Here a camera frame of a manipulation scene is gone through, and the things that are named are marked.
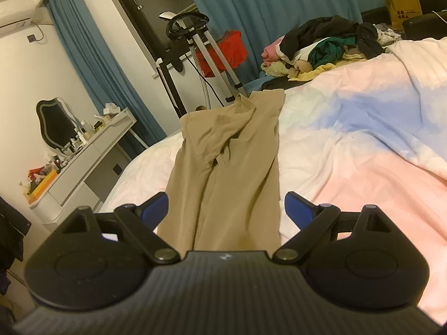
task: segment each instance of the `air conditioner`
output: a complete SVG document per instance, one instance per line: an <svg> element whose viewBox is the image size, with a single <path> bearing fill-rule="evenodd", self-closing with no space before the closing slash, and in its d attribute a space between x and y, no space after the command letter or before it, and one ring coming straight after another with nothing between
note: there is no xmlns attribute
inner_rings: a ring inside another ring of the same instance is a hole
<svg viewBox="0 0 447 335"><path fill-rule="evenodd" d="M0 37L30 25L34 0L6 0L0 3Z"/></svg>

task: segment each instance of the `drawer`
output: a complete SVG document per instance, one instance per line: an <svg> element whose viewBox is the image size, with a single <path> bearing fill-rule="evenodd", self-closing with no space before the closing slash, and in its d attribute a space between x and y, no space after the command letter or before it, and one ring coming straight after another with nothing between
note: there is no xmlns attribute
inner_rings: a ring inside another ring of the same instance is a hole
<svg viewBox="0 0 447 335"><path fill-rule="evenodd" d="M49 230L54 230L59 226L78 206L88 205L90 208L95 209L99 203L99 198L96 194L87 186L86 183L81 183L73 192L72 196L66 201L59 216L51 223L46 223L45 227Z"/></svg>
<svg viewBox="0 0 447 335"><path fill-rule="evenodd" d="M103 129L99 137L96 138L92 144L101 154L103 154L118 142L133 123L131 117L127 115L123 116L122 119L117 122L112 121Z"/></svg>
<svg viewBox="0 0 447 335"><path fill-rule="evenodd" d="M60 204L64 205L78 183L86 176L87 172L99 159L98 150L89 145L85 151L78 154L78 157L65 168L50 188L51 196Z"/></svg>
<svg viewBox="0 0 447 335"><path fill-rule="evenodd" d="M42 198L33 207L33 212L44 224L55 220L61 210L61 205L49 193L43 194Z"/></svg>

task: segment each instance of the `bed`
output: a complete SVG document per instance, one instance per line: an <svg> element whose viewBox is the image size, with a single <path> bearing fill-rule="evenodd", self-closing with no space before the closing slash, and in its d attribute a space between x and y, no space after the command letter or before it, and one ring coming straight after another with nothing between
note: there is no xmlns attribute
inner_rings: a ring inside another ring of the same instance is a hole
<svg viewBox="0 0 447 335"><path fill-rule="evenodd" d="M299 232L289 191L345 211L377 204L429 263L419 307L446 322L447 38L400 41L286 90L279 134L282 243ZM179 133L138 156L101 211L163 191L181 145Z"/></svg>

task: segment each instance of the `vanity table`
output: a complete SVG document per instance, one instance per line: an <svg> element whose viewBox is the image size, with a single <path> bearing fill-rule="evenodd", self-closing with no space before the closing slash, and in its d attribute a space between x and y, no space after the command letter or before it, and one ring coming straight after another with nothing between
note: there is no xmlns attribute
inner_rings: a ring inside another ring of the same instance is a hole
<svg viewBox="0 0 447 335"><path fill-rule="evenodd" d="M78 206L88 205L93 211L99 211L103 202L87 184L89 176L135 122L129 108L121 111L87 142L42 196L30 205L48 230L54 230ZM113 185L118 181L117 174L115 177Z"/></svg>

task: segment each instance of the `mirror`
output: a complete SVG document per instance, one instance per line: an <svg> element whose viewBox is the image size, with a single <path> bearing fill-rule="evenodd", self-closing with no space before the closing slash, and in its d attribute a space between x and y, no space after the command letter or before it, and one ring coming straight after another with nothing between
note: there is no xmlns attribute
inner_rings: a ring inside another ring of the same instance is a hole
<svg viewBox="0 0 447 335"><path fill-rule="evenodd" d="M71 138L76 138L75 123L64 108L63 101L54 98L40 101L36 106L43 141L62 153L68 147Z"/></svg>

